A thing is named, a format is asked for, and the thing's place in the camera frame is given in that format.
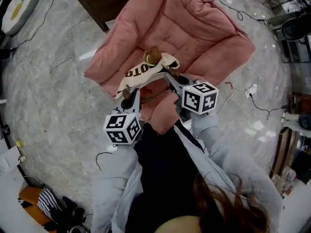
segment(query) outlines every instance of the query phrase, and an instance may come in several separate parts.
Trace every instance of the gray tile floor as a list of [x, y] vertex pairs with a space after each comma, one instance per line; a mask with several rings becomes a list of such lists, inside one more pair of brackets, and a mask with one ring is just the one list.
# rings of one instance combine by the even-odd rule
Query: gray tile floor
[[[39, 1], [12, 39], [13, 46], [33, 35], [51, 1]], [[263, 0], [234, 1], [235, 6], [254, 17], [273, 16], [261, 4]], [[260, 76], [254, 95], [257, 106], [272, 109], [286, 104], [291, 89], [290, 67], [282, 63], [281, 50], [272, 33], [262, 23], [247, 16], [238, 21], [236, 12], [223, 9], [256, 45], [247, 64]], [[98, 48], [104, 38], [105, 33], [77, 0], [55, 0], [45, 24], [31, 41], [20, 46], [2, 73], [8, 100], [2, 113], [11, 128], [12, 141], [20, 139], [24, 144], [20, 150], [27, 156], [23, 169], [89, 213], [91, 176], [98, 171], [95, 156], [110, 145], [102, 127], [114, 103], [99, 86], [84, 78], [83, 72], [91, 60], [85, 58], [86, 54]], [[247, 86], [258, 83], [252, 71], [245, 67], [239, 70]], [[231, 78], [235, 85], [242, 83], [237, 74]], [[218, 110], [233, 91], [225, 83], [219, 89]], [[282, 111], [274, 111], [266, 120], [265, 112], [254, 108], [243, 91], [236, 91], [220, 113], [220, 126], [228, 138], [246, 148], [268, 171], [276, 150], [281, 114]], [[99, 164], [104, 165], [104, 156], [99, 158]]]

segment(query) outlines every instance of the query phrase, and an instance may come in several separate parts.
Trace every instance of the jacket sleeve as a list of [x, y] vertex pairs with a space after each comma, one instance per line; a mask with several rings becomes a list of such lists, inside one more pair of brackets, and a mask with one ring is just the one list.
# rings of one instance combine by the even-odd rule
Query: jacket sleeve
[[93, 221], [91, 232], [107, 233], [138, 157], [133, 146], [118, 146], [106, 157], [102, 171], [93, 177]]
[[209, 115], [191, 114], [192, 131], [203, 140], [214, 161], [238, 186], [242, 181], [242, 194], [254, 192], [257, 201], [268, 213], [271, 232], [276, 232], [282, 211], [282, 199], [274, 184], [249, 155], [247, 151], [228, 142], [218, 128], [218, 116], [215, 112]]

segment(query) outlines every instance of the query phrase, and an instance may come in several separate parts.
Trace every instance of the round pillow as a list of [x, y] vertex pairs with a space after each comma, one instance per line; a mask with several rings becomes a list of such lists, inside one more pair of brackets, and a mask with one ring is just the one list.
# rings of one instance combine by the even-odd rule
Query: round pillow
[[3, 16], [1, 30], [6, 35], [15, 35], [24, 26], [34, 11], [38, 0], [12, 0]]

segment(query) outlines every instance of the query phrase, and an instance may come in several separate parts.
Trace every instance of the striped cloth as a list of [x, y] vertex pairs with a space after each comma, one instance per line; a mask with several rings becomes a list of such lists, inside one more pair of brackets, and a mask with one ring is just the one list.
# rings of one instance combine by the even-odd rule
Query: striped cloth
[[45, 189], [41, 192], [41, 194], [39, 195], [37, 206], [39, 207], [41, 211], [44, 212], [44, 214], [48, 218], [52, 220], [53, 220], [53, 214], [55, 213], [55, 211], [62, 210], [59, 204], [57, 203], [54, 195], [49, 189]]

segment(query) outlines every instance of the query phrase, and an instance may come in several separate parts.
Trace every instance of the white box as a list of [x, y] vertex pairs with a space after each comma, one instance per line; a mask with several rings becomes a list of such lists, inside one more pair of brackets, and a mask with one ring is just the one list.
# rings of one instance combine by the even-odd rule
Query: white box
[[104, 131], [113, 144], [132, 144], [140, 130], [136, 114], [106, 116]]
[[183, 87], [182, 107], [204, 114], [216, 108], [218, 89], [209, 82]]

